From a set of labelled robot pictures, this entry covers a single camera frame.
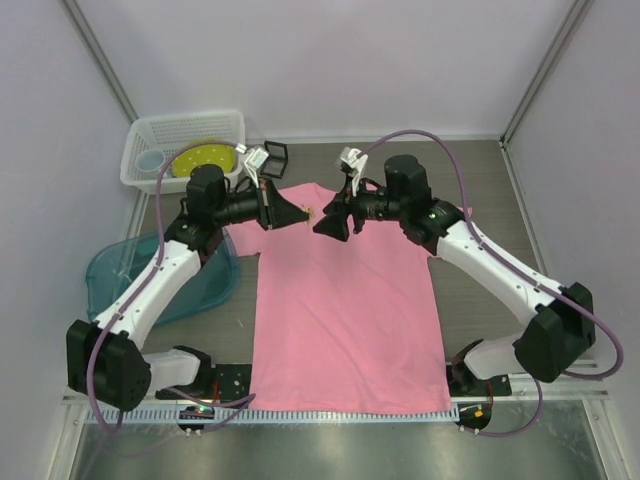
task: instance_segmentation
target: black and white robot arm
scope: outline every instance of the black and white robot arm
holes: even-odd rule
[[[262,149],[249,152],[244,167],[252,182],[239,192],[227,190],[224,174],[215,165],[194,170],[183,209],[165,232],[160,267],[157,251],[129,288],[93,323],[77,320],[67,331],[67,374],[73,390],[88,393],[91,352],[114,315],[118,321],[100,347],[93,372],[98,400],[130,411],[148,392],[166,387],[206,390],[212,374],[209,355],[184,346],[147,355],[141,350],[171,299],[222,243],[224,226],[257,221],[270,230],[308,220],[308,214],[285,200],[270,179],[258,177],[256,171],[265,154]],[[127,308],[122,311],[125,302]]]
[[[353,220],[359,233],[366,220],[397,221],[407,238],[468,273],[500,299],[524,327],[521,333],[498,340],[478,340],[452,362],[457,391],[473,390],[486,379],[526,371],[552,382],[595,341],[595,326],[578,312],[545,293],[542,285],[593,311],[590,292],[575,283],[569,288],[549,279],[510,255],[475,227],[481,243],[462,212],[432,197],[424,168],[415,157],[399,155],[385,162],[386,185],[362,178],[366,158],[345,148],[338,166],[346,173],[343,189],[324,209],[316,233],[347,241]],[[489,254],[491,247],[536,284],[525,282]]]

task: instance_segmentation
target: blue transparent container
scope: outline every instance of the blue transparent container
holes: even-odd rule
[[[92,321],[113,304],[151,261],[158,234],[148,233],[110,245],[87,267],[87,315]],[[202,269],[173,297],[155,325],[173,322],[224,303],[238,286],[240,266],[231,238],[224,241]]]

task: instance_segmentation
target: pink cloth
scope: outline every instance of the pink cloth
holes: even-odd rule
[[[260,253],[253,408],[411,414],[448,410],[429,254],[396,222],[369,221],[347,243],[312,225],[334,192],[283,190],[312,214],[265,232],[228,228],[239,256]]]

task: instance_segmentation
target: white plastic basket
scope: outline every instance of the white plastic basket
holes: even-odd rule
[[[125,185],[138,187],[145,193],[155,193],[156,180],[142,179],[135,167],[140,153],[151,148],[162,150],[167,158],[187,143],[200,138],[214,137],[228,142],[244,143],[244,117],[236,110],[224,110],[185,115],[162,115],[140,118],[133,122],[124,146],[120,164],[120,180]],[[236,153],[236,164],[226,174],[235,187],[242,171],[242,162]],[[165,178],[161,193],[184,192],[189,177]]]

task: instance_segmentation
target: yellow object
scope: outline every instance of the yellow object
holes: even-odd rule
[[[215,138],[202,138],[200,140],[194,140],[189,144],[207,140],[212,141],[215,140]],[[178,156],[171,166],[171,171],[174,177],[188,177],[194,168],[200,165],[213,164],[222,168],[224,173],[229,173],[233,170],[235,163],[236,159],[233,148],[223,145],[202,145],[187,150]]]

